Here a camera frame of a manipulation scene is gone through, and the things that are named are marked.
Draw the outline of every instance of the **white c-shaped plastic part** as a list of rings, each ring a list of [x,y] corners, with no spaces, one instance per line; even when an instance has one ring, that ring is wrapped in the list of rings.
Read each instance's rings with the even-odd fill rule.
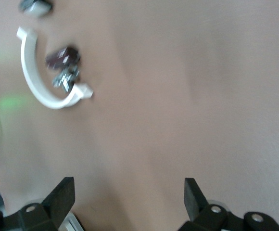
[[[40,78],[36,62],[37,34],[32,29],[19,27],[17,37],[22,40],[21,63],[26,82],[33,95],[48,108],[61,109],[76,104],[80,99],[90,98],[93,90],[85,83],[74,84],[65,99],[53,95]]]

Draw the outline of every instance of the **table surface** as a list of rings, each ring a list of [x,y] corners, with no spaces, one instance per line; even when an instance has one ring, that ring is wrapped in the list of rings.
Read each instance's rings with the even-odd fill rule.
[[[279,223],[279,1],[57,0],[46,17],[0,0],[0,192],[12,213],[75,177],[92,231],[177,230],[184,178],[240,217]],[[68,44],[94,97],[41,105],[22,72],[19,26],[37,62]],[[63,96],[60,91],[53,91]]]

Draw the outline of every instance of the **screw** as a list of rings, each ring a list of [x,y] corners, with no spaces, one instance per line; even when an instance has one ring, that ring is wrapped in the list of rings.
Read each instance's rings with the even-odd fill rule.
[[[212,206],[211,207],[211,210],[214,212],[214,213],[220,213],[222,210],[220,207],[217,207],[217,206]]]
[[[254,221],[257,221],[257,222],[263,222],[264,221],[263,217],[261,215],[257,214],[257,213],[254,213],[252,215],[252,218],[253,218]]]
[[[27,213],[29,213],[29,212],[31,212],[31,211],[34,211],[35,210],[35,206],[33,205],[33,206],[30,206],[30,207],[28,207],[27,209],[26,209],[26,212]]]

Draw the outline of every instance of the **silver screw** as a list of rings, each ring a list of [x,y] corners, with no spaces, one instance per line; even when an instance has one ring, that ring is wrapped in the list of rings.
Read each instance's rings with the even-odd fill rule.
[[[264,221],[263,217],[261,215],[257,214],[257,213],[254,213],[252,215],[252,218],[253,218],[254,221],[257,221],[257,222],[263,222]]]
[[[220,207],[217,207],[217,206],[212,206],[211,207],[211,210],[214,212],[214,213],[220,213],[222,210]]]
[[[26,212],[27,213],[29,213],[29,212],[31,212],[31,211],[34,211],[35,210],[35,206],[33,205],[33,206],[30,206],[30,207],[28,207],[27,209],[26,209]]]

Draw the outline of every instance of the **white curved object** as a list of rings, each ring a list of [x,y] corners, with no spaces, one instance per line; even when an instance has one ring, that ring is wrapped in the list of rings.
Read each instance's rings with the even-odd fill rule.
[[[32,29],[19,27],[17,37],[22,40],[21,63],[26,82],[33,95],[48,108],[61,109],[76,104],[80,99],[90,98],[93,90],[85,83],[74,84],[71,92],[65,99],[53,95],[40,78],[36,62],[37,34]]]

